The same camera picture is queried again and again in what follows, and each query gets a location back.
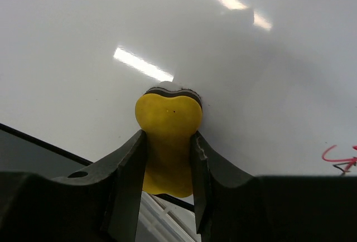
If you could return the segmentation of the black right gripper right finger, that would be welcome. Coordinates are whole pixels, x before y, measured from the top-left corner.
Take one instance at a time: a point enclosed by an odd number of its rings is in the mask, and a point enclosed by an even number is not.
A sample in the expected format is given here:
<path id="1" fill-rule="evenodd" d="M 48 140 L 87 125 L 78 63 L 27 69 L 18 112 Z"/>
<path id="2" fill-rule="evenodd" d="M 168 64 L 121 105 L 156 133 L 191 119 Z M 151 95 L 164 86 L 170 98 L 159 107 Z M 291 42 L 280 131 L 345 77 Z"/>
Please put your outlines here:
<path id="1" fill-rule="evenodd" d="M 196 231 L 202 241 L 355 241 L 356 178 L 252 176 L 190 139 Z"/>

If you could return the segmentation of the white dry-erase whiteboard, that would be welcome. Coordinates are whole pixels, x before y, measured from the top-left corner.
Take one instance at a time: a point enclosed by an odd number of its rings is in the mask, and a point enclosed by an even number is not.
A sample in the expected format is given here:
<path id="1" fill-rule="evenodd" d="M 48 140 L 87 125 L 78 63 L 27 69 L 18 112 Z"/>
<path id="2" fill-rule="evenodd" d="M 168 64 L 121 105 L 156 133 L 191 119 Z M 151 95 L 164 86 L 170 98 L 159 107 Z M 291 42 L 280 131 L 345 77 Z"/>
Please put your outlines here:
<path id="1" fill-rule="evenodd" d="M 1 0 L 1 123 L 96 161 L 171 81 L 253 175 L 341 175 L 355 156 L 356 0 Z"/>

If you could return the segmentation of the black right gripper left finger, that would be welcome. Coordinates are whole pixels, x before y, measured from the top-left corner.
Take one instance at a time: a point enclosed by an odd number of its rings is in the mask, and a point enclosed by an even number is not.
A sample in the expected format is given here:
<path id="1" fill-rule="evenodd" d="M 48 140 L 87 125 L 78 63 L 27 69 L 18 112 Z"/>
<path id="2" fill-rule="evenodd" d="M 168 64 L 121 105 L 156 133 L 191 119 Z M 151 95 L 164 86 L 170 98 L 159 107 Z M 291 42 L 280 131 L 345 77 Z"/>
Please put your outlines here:
<path id="1" fill-rule="evenodd" d="M 1 173 L 2 241 L 134 241 L 146 134 L 69 176 Z"/>

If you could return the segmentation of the yellow bone-shaped eraser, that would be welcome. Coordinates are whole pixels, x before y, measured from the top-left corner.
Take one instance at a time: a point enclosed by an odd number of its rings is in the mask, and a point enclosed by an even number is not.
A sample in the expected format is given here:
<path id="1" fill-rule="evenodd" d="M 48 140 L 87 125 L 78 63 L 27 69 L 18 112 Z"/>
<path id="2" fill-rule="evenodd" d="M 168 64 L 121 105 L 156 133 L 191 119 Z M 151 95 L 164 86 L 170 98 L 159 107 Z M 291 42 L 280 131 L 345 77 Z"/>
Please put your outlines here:
<path id="1" fill-rule="evenodd" d="M 152 195 L 192 195 L 190 139 L 202 121 L 198 93 L 163 81 L 136 102 L 135 116 L 147 136 L 143 190 Z"/>

